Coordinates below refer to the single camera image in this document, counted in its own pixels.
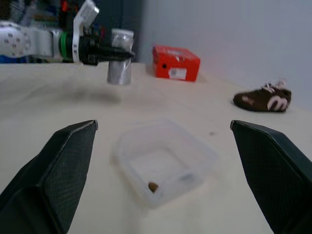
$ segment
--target nut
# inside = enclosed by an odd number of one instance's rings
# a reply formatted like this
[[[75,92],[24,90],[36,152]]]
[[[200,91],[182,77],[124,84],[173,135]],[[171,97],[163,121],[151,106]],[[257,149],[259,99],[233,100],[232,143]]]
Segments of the nut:
[[[156,184],[156,183],[154,183],[154,182],[149,182],[148,183],[148,188],[153,192],[153,193],[155,193],[156,192],[156,190],[158,189],[158,185]]]

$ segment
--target clear plastic container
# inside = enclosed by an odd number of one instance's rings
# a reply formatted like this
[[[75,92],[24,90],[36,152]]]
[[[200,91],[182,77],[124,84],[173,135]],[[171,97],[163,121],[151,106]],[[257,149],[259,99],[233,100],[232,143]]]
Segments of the clear plastic container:
[[[152,208],[200,185],[217,154],[169,120],[124,133],[117,161],[135,192]],[[148,184],[159,187],[153,193]]]

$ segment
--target table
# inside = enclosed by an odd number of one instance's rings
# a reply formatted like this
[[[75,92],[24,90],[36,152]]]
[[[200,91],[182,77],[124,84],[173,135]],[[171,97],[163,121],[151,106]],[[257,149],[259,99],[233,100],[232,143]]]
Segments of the table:
[[[312,114],[291,105],[285,114],[235,107],[243,88],[202,72],[198,82],[156,79],[150,66],[133,64],[132,84],[106,83],[108,64],[0,66],[0,191],[67,125],[97,119],[87,182],[70,234],[270,234],[249,189],[232,119],[285,133],[311,159]],[[140,203],[112,160],[120,135],[141,122],[168,118],[209,145],[219,158],[199,188],[150,210]]]

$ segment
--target white stripe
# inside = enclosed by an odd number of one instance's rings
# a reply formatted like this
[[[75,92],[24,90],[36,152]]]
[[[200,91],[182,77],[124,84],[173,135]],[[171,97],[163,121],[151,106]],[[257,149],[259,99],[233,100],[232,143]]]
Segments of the white stripe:
[[[273,104],[276,103],[276,106],[274,107],[274,111],[285,111],[288,107],[288,102],[286,98],[281,98],[280,96],[273,96],[269,102],[268,102],[268,111],[272,108]]]

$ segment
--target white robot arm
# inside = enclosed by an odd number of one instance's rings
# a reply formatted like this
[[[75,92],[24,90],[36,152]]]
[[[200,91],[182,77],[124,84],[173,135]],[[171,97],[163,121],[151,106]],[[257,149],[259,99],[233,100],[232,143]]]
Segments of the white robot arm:
[[[65,33],[35,27],[21,27],[15,23],[0,21],[0,55],[20,58],[32,55],[38,58],[63,59],[97,65],[99,61],[126,60],[132,52],[111,46],[101,46],[96,39],[85,37],[99,13],[92,0],[86,0],[74,18],[74,31]]]

